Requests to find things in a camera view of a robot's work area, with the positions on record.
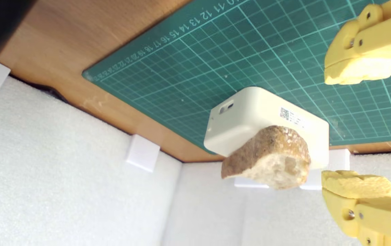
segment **label sticker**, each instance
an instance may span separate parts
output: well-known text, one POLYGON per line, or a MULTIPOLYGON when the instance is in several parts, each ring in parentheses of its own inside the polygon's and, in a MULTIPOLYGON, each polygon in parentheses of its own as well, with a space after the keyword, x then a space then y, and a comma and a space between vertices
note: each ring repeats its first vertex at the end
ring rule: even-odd
POLYGON ((280 107, 279 116, 301 128, 305 128, 305 122, 293 111, 280 107))

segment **white foam wall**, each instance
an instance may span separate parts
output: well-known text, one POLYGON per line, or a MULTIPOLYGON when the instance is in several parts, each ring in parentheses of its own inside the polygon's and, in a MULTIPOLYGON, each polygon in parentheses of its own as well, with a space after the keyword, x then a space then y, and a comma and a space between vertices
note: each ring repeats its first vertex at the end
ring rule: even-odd
MULTIPOLYGON (((391 181, 391 154, 351 156, 352 170, 391 181)), ((184 164, 164 246, 347 246, 321 191, 236 188, 220 163, 184 164)))
POLYGON ((0 90, 0 245, 159 245, 181 163, 123 163, 130 137, 8 78, 0 90))

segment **qr code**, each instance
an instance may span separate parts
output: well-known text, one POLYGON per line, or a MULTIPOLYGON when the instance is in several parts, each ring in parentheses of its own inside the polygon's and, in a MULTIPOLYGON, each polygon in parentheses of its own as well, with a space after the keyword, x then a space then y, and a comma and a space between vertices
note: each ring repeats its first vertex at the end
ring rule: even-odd
POLYGON ((280 117, 285 120, 289 120, 289 111, 287 109, 280 108, 280 117))

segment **yellow foam pad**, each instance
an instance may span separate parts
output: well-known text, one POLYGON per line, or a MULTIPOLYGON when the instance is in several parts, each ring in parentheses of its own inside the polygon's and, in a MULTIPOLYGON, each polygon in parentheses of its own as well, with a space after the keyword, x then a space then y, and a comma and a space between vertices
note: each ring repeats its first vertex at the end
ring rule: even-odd
POLYGON ((322 171, 322 187, 345 198, 391 197, 391 182, 387 178, 354 171, 322 171))

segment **screw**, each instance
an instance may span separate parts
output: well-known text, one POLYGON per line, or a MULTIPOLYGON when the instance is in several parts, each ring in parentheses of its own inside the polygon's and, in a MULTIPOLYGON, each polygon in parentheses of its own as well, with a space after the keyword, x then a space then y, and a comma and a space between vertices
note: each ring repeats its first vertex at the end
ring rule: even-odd
POLYGON ((355 218, 355 213, 353 213, 352 210, 349 210, 349 218, 351 219, 355 218))

